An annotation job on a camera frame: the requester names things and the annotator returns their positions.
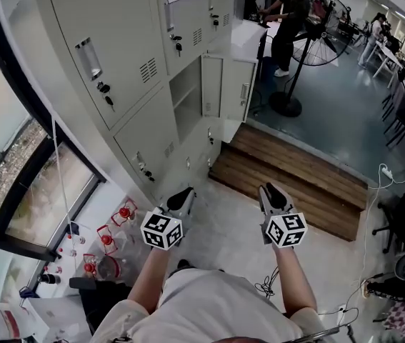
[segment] fan stand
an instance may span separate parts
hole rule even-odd
[[[299,74],[301,73],[302,66],[304,65],[304,60],[307,56],[311,37],[310,34],[302,34],[293,39],[293,41],[298,41],[303,38],[303,35],[307,35],[307,40],[305,42],[304,51],[302,52],[301,60],[299,61],[299,65],[297,66],[296,75],[294,75],[294,80],[291,84],[290,90],[288,91],[288,93],[286,93],[285,91],[276,91],[269,97],[269,105],[271,106],[271,108],[278,114],[286,117],[297,117],[302,113],[301,102],[296,97],[293,97],[292,94],[294,91],[294,87],[296,86],[297,79],[299,78]]]

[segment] white cable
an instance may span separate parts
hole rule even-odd
[[[369,222],[369,215],[370,215],[370,212],[371,212],[371,208],[372,208],[372,206],[375,204],[375,201],[376,201],[376,199],[377,199],[378,196],[379,196],[380,189],[388,188],[388,187],[390,187],[390,186],[394,183],[394,180],[392,179],[392,180],[391,180],[391,183],[388,184],[387,186],[384,186],[384,187],[381,186],[381,166],[382,166],[382,165],[388,167],[386,164],[380,164],[380,165],[379,165],[379,186],[378,186],[378,188],[376,188],[376,193],[375,193],[374,200],[370,203],[370,205],[369,205],[369,207],[368,207],[368,209],[367,209],[366,221],[364,222],[364,258],[363,258],[363,261],[362,261],[362,270],[361,270],[361,273],[360,273],[360,275],[359,275],[359,290],[358,290],[358,294],[357,294],[357,296],[356,296],[356,303],[355,303],[355,305],[354,305],[355,307],[358,307],[359,294],[361,293],[362,275],[364,274],[364,271],[365,271],[365,269],[366,269],[366,255],[367,255],[367,223]]]
[[[353,283],[357,283],[358,284],[358,294],[357,294],[357,296],[356,296],[356,303],[355,303],[355,305],[354,305],[354,307],[358,307],[358,301],[359,301],[359,294],[361,293],[361,284],[363,283],[363,281],[362,281],[362,275],[364,274],[364,271],[365,271],[365,269],[366,269],[366,255],[367,255],[367,223],[368,223],[368,221],[369,221],[369,215],[370,215],[370,211],[371,211],[371,208],[372,208],[372,206],[375,204],[375,201],[376,201],[376,199],[378,198],[378,196],[379,196],[379,192],[380,192],[380,189],[386,189],[386,188],[388,188],[388,187],[390,187],[392,184],[403,184],[403,183],[405,183],[405,180],[404,181],[402,181],[402,182],[396,182],[395,180],[394,180],[394,178],[392,177],[392,180],[391,180],[391,183],[389,183],[388,185],[386,185],[386,186],[381,186],[381,166],[382,165],[384,165],[387,169],[388,169],[388,166],[386,165],[386,164],[384,164],[384,163],[381,163],[380,165],[379,165],[379,186],[378,187],[369,187],[370,189],[376,189],[376,193],[375,193],[375,197],[374,197],[374,200],[370,203],[370,205],[369,205],[369,207],[368,207],[368,209],[367,209],[367,213],[366,213],[366,221],[365,221],[365,223],[364,223],[364,257],[363,257],[363,263],[362,263],[362,270],[361,270],[361,273],[360,273],[360,275],[359,275],[359,279],[357,279],[356,281],[353,281],[352,283],[351,283],[351,285],[350,285],[350,287],[353,285]],[[342,320],[344,319],[344,317],[345,317],[345,311],[344,311],[344,313],[342,314],[342,316],[341,316],[341,318],[340,318],[340,322],[342,322]]]
[[[72,232],[72,221],[69,217],[69,206],[67,205],[67,197],[66,197],[66,190],[64,188],[64,182],[62,180],[62,171],[61,171],[61,164],[59,163],[59,150],[58,150],[58,141],[56,140],[56,121],[54,120],[54,117],[51,117],[51,126],[53,127],[53,143],[54,143],[54,151],[56,154],[56,165],[58,168],[58,173],[59,173],[59,183],[61,184],[61,190],[62,190],[62,197],[64,200],[64,207],[66,210],[66,215],[64,216],[65,219],[67,219],[67,223],[69,224],[69,230],[71,232],[71,235],[74,235]],[[72,241],[72,249],[75,251],[75,238],[71,238]],[[76,275],[76,256],[73,256],[74,258],[74,273]]]

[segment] window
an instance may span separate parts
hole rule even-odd
[[[31,88],[0,24],[0,300],[16,301],[56,258],[68,228],[59,171],[76,216],[105,179],[56,125]]]
[[[93,174],[65,144],[59,145],[59,162],[67,204],[70,208]],[[46,246],[65,215],[56,153],[53,153],[27,189],[6,233],[27,242]]]

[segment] ventilation slot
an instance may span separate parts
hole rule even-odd
[[[201,42],[202,42],[202,28],[199,28],[197,31],[194,31],[193,33],[193,45],[196,46]]]
[[[147,64],[141,66],[140,75],[142,76],[142,81],[144,83],[146,83],[148,80],[150,80],[150,72],[148,70],[148,65]]]
[[[170,145],[167,146],[167,149],[164,151],[164,154],[166,155],[166,157],[171,156],[171,154],[174,152],[174,143],[171,142]]]
[[[150,77],[153,77],[156,74],[158,74],[158,69],[156,68],[156,61],[154,59],[148,61],[148,69],[150,70]]]
[[[158,74],[158,69],[156,68],[155,59],[151,59],[146,64],[140,67],[140,75],[142,76],[142,81],[144,83],[146,83],[156,74]]]
[[[231,17],[229,16],[229,14],[226,14],[224,17],[223,17],[223,26],[227,26],[228,24],[229,24],[229,19],[230,19]]]

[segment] white sneaker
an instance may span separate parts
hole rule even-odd
[[[289,75],[289,71],[283,71],[282,69],[277,69],[274,74],[274,76],[276,77],[282,77],[286,75]]]

